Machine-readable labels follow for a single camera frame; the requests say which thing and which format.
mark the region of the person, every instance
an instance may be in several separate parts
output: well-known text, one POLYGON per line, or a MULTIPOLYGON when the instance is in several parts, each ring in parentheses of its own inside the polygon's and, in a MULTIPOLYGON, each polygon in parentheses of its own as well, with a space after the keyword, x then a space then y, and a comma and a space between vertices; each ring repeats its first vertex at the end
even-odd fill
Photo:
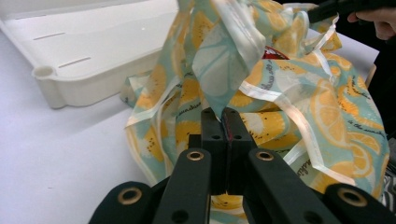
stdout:
POLYGON ((347 16, 347 20, 349 22, 372 21, 375 25, 376 37, 381 40, 389 40, 396 36, 396 7, 352 12, 347 16))

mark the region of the human hand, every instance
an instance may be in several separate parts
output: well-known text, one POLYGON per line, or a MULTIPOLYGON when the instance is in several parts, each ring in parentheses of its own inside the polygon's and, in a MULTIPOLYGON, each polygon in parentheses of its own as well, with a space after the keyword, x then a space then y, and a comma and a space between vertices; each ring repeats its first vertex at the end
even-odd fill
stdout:
POLYGON ((396 35, 396 7, 381 7, 376 10, 364 10, 348 15, 349 22, 359 19, 372 21, 375 24, 376 37, 389 40, 396 35))

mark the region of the storage box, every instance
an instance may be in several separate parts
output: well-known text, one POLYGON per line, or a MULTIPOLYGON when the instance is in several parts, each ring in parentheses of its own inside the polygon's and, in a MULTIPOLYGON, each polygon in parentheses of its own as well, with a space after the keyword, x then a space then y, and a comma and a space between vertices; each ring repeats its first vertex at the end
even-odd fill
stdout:
POLYGON ((176 13, 174 0, 0 0, 0 28, 50 107, 83 106, 151 69, 176 13))

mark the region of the lemon print bag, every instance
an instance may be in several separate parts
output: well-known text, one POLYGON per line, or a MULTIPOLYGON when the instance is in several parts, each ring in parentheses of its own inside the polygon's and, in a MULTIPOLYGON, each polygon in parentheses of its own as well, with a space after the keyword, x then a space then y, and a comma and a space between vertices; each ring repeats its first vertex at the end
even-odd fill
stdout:
MULTIPOLYGON (((152 71, 128 77, 125 132, 151 185, 172 174, 201 111, 237 110, 259 147, 272 149, 323 192, 355 185, 380 198, 389 146, 354 66, 333 54, 337 17, 310 24, 312 4, 184 0, 152 71), (308 36, 308 30, 315 30, 308 36)), ((239 196, 212 196, 211 223, 246 223, 239 196)))

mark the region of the table surface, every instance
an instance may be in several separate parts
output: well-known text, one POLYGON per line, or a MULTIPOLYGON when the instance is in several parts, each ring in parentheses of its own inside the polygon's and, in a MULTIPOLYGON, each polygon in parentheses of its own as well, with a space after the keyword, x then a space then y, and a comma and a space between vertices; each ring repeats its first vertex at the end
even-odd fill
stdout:
MULTIPOLYGON (((377 51, 341 37, 367 76, 377 51)), ((32 69, 0 31, 0 224, 88 223, 118 184, 148 183, 123 130, 132 109, 118 95, 51 109, 32 69)))

